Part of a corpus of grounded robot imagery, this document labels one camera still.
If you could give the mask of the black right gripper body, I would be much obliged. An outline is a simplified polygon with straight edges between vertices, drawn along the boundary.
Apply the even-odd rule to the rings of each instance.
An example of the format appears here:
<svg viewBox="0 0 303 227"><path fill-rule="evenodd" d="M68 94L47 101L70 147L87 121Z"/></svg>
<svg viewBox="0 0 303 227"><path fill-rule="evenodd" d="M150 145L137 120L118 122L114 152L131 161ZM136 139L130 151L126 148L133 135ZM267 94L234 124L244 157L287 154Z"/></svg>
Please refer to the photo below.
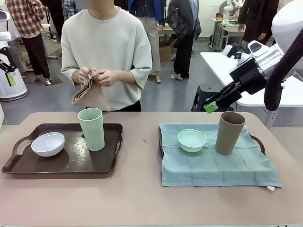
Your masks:
<svg viewBox="0 0 303 227"><path fill-rule="evenodd" d="M249 60L230 72L239 93L255 94L266 86L266 79L255 60Z"/></svg>

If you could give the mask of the teal cloth mat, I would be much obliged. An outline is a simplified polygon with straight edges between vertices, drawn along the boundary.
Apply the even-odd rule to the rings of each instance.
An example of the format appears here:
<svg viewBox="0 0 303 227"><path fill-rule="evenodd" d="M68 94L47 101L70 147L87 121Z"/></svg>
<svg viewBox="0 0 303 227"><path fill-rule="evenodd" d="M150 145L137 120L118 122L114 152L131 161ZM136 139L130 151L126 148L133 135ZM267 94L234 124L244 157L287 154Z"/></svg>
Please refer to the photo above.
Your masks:
<svg viewBox="0 0 303 227"><path fill-rule="evenodd" d="M162 186L265 186L282 187L276 168L252 139L247 127L228 156L215 150L218 124L160 123L162 137ZM184 151L178 133L194 129L206 136L195 153Z"/></svg>

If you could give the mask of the pinkish brown cloth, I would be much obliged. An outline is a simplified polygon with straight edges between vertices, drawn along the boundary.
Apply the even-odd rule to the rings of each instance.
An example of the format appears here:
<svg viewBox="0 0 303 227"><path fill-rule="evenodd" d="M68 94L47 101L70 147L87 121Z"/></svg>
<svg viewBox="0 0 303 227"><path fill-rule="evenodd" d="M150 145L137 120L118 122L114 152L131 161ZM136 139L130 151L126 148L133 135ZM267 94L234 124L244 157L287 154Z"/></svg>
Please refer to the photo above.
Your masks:
<svg viewBox="0 0 303 227"><path fill-rule="evenodd" d="M80 90L73 96L71 104L88 107L98 108L101 111L109 112L110 107L107 99L102 91L94 81L98 77L98 73L91 67L84 77L84 83L81 85Z"/></svg>

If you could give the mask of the person's left forearm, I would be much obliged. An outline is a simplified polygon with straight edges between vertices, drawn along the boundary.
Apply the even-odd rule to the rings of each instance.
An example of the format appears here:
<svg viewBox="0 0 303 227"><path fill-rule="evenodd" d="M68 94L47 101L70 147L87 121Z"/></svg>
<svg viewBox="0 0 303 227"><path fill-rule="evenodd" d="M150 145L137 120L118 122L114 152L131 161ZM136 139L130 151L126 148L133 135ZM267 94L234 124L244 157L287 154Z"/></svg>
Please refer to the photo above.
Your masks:
<svg viewBox="0 0 303 227"><path fill-rule="evenodd" d="M123 82L128 84L134 84L135 78L131 71L115 70L114 71L115 82Z"/></svg>

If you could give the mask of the person's right hand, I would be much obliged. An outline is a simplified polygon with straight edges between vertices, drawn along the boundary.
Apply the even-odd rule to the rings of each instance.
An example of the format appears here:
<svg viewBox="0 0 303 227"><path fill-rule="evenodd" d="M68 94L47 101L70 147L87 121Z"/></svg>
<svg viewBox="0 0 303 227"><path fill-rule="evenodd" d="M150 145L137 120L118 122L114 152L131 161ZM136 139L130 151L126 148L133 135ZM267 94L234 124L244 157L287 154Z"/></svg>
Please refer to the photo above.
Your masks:
<svg viewBox="0 0 303 227"><path fill-rule="evenodd" d="M83 82L82 82L82 84L83 84L85 76L88 74L89 70L95 71L96 69L95 68L89 68L89 67L82 67L82 68L80 68L80 70L81 70L81 74L83 76Z"/></svg>

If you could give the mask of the person's left hand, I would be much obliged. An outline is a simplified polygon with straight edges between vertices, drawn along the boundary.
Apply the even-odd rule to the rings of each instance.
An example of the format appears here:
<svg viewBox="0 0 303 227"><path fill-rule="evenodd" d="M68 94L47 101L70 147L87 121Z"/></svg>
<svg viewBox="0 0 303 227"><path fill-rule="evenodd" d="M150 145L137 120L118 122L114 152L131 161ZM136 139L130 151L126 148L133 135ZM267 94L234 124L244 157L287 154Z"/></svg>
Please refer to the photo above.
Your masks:
<svg viewBox="0 0 303 227"><path fill-rule="evenodd" d="M98 70L98 75L95 78L95 83L100 87L110 87L118 81L119 71L117 70Z"/></svg>

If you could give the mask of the black plastic stool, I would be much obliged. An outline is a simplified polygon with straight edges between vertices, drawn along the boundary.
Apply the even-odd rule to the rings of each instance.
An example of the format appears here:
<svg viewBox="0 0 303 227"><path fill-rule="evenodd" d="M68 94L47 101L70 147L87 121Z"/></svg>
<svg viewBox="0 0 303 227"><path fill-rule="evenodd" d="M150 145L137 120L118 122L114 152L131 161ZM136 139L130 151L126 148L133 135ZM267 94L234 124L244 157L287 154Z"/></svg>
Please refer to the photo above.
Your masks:
<svg viewBox="0 0 303 227"><path fill-rule="evenodd" d="M197 87L196 95L191 107L192 112L207 112L205 110L206 101L209 100L211 97L219 93L219 90L216 86L211 86L210 84L200 84ZM210 111L213 112L226 112L226 111L234 111L234 109L230 106L226 108L219 108L215 104L211 105L209 108Z"/></svg>

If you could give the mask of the white side table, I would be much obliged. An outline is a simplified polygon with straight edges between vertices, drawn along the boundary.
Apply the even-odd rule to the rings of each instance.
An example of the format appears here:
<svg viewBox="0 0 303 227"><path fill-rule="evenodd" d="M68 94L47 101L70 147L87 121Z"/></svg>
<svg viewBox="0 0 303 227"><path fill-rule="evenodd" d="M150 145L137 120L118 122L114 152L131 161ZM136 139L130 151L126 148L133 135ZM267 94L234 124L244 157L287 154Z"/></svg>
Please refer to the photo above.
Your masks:
<svg viewBox="0 0 303 227"><path fill-rule="evenodd" d="M227 58L220 52L201 52L203 60L223 85L232 82L229 75L237 61ZM283 83L279 108L270 112L263 102L264 90L253 95L242 93L242 98L233 106L240 112L255 114L267 128L303 127L303 82L296 77L289 77Z"/></svg>

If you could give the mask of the tan brown tall cup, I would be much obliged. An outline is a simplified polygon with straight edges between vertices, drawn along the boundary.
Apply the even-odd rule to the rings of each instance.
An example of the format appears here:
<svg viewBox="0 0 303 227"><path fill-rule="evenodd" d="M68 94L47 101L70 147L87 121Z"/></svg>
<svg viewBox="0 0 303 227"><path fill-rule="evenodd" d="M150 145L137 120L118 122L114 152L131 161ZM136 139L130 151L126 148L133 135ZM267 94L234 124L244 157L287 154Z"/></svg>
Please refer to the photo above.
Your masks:
<svg viewBox="0 0 303 227"><path fill-rule="evenodd" d="M246 119L237 112L221 113L215 150L221 155L230 155L245 125Z"/></svg>

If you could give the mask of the grey background workbench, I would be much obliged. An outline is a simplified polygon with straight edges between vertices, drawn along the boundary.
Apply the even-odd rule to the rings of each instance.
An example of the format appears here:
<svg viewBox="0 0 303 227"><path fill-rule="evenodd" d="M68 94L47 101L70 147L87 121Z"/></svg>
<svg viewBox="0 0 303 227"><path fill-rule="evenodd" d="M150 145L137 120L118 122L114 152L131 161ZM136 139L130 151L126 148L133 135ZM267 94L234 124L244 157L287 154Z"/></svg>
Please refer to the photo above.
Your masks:
<svg viewBox="0 0 303 227"><path fill-rule="evenodd" d="M211 21L214 22L214 29L208 47L213 51L222 52L232 41L236 41L237 44L242 43L245 27L239 31L237 19L230 19L228 24L224 24L221 19L216 18L212 18Z"/></svg>

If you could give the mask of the mint green bowl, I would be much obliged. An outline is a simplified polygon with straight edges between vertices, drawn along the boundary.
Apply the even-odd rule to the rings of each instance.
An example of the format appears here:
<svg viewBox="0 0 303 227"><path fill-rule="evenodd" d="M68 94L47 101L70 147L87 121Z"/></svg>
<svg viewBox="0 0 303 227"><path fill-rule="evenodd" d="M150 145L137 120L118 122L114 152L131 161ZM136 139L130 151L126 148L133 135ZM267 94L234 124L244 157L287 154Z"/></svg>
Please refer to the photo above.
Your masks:
<svg viewBox="0 0 303 227"><path fill-rule="evenodd" d="M206 144L206 136L194 129L185 129L177 135L178 143L180 147L190 153L199 152Z"/></svg>

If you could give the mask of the person in plaid shirt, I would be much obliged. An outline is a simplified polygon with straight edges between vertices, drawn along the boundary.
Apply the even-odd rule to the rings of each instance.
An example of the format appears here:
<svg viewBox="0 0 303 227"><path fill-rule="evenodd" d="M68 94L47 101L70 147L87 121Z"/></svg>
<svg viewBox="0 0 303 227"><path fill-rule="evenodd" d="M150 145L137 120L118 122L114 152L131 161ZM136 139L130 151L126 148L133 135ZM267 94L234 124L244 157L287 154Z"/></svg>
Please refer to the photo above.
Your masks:
<svg viewBox="0 0 303 227"><path fill-rule="evenodd" d="M5 0L9 13L22 38L23 44L36 75L36 81L45 78L46 84L52 82L45 55L41 21L45 17L45 6L40 0Z"/></svg>

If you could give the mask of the person in blue jacket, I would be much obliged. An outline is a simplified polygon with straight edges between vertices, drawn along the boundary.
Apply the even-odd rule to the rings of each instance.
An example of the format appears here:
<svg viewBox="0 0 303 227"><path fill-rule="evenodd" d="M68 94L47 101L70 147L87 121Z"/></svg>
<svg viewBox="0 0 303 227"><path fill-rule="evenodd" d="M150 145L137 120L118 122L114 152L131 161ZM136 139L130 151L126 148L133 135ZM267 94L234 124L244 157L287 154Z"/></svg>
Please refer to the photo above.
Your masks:
<svg viewBox="0 0 303 227"><path fill-rule="evenodd" d="M165 25L165 7L166 0L128 0L129 12L141 21L148 36L157 83L161 83L159 32Z"/></svg>

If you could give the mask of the light green tall cup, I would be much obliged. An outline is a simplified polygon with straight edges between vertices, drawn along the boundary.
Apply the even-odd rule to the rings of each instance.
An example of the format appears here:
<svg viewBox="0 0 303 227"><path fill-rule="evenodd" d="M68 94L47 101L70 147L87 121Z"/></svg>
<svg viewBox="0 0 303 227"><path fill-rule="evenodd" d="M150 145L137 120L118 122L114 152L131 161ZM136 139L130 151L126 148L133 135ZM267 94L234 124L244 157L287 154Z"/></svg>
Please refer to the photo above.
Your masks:
<svg viewBox="0 0 303 227"><path fill-rule="evenodd" d="M103 113L98 108L86 108L78 113L84 138L90 151L100 151L105 146Z"/></svg>

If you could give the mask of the person in cream sweater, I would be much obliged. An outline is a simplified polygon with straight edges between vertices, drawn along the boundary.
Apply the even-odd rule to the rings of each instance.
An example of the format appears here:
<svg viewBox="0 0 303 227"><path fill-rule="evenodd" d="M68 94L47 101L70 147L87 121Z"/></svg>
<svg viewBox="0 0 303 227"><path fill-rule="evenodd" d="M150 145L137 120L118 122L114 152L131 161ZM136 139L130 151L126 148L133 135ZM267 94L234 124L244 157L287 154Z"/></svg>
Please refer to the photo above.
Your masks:
<svg viewBox="0 0 303 227"><path fill-rule="evenodd" d="M151 46L141 21L114 4L114 0L83 0L82 9L62 27L61 72L71 79L75 70L131 71L134 84L115 82L101 87L110 111L139 112L140 99L152 69Z"/></svg>

